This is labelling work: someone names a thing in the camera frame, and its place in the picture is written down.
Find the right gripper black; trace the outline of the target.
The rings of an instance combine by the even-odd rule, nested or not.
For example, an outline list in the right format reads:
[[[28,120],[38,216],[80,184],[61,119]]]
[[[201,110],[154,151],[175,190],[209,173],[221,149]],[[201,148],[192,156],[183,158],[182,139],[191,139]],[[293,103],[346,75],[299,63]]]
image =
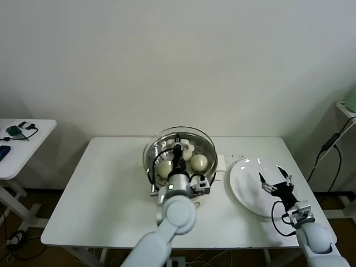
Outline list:
[[[259,173],[261,188],[266,192],[270,192],[272,196],[278,197],[282,201],[284,209],[291,209],[298,202],[293,194],[294,185],[291,182],[292,176],[282,167],[277,166],[277,168],[285,180],[278,184],[271,185],[267,183],[263,175]]]

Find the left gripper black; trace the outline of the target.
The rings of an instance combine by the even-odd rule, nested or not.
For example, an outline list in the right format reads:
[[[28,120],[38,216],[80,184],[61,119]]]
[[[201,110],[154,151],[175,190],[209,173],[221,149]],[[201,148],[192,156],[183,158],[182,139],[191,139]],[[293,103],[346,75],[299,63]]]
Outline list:
[[[169,175],[176,175],[176,174],[186,175],[186,164],[185,164],[185,160],[182,158],[183,151],[185,150],[186,150],[186,145],[182,143],[180,135],[177,133],[175,136],[174,149],[172,150],[174,156],[172,160],[172,170],[170,171]]]

